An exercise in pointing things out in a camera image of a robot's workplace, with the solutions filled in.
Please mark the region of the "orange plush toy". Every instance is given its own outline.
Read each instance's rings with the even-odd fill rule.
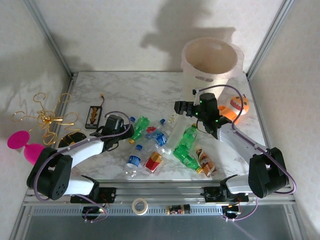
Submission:
[[[241,115],[246,114],[249,111],[249,101],[245,95],[243,95],[243,110]],[[231,121],[235,120],[241,110],[241,99],[239,96],[232,96],[228,99],[226,106],[219,106],[220,115],[225,116],[227,119]]]

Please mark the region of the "gold wire sculpture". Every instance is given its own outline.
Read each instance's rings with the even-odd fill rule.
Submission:
[[[46,110],[42,104],[41,100],[36,100],[38,96],[43,95],[43,99],[42,101],[44,101],[46,99],[46,94],[44,92],[38,92],[36,95],[33,96],[33,101],[36,103],[40,103],[42,110],[37,111],[36,113],[38,114],[38,116],[31,116],[31,115],[26,115],[26,113],[24,111],[17,111],[12,115],[12,121],[15,123],[21,122],[24,118],[33,118],[36,119],[38,125],[32,127],[29,132],[36,128],[36,127],[41,127],[42,130],[45,130],[44,135],[42,136],[43,139],[43,143],[45,145],[52,145],[54,143],[56,143],[57,139],[58,139],[58,135],[50,130],[50,126],[53,122],[56,122],[58,125],[63,125],[66,126],[64,128],[64,130],[66,131],[71,131],[73,133],[76,133],[78,131],[80,131],[79,129],[71,129],[72,126],[75,125],[76,121],[79,118],[79,115],[76,112],[69,112],[67,113],[65,116],[56,116],[55,111],[57,106],[61,103],[61,104],[66,104],[68,103],[72,96],[70,93],[62,93],[59,98],[58,98],[58,102],[55,105],[54,109],[52,111],[50,110]],[[16,119],[18,114],[23,114],[24,116],[22,116],[19,119]],[[73,121],[67,121],[66,119],[70,118],[70,116],[74,115],[75,116],[75,120]]]

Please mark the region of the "green plastic bottle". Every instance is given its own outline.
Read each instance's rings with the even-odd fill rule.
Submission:
[[[141,116],[136,124],[134,125],[134,134],[129,139],[129,143],[133,144],[137,139],[141,138],[143,131],[149,126],[149,119],[147,117]]]
[[[186,167],[195,170],[198,174],[202,172],[202,168],[199,167],[197,159],[192,156],[185,147],[178,146],[173,151],[173,155],[180,160]]]
[[[180,139],[178,146],[183,146],[187,150],[190,150],[192,147],[192,144],[194,143],[195,139],[197,137],[197,125],[194,123],[191,127],[188,127]]]

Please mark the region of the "pink toy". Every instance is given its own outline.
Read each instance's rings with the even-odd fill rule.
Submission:
[[[38,157],[45,147],[37,143],[27,144],[29,139],[29,132],[17,131],[9,137],[7,145],[10,149],[19,149],[24,146],[23,153],[25,159],[27,159],[32,165],[35,165]]]

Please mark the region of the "brown bottle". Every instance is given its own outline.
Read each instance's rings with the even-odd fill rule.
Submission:
[[[197,146],[195,153],[198,156],[200,167],[204,174],[209,178],[216,173],[216,168],[211,158],[203,151],[202,147]]]

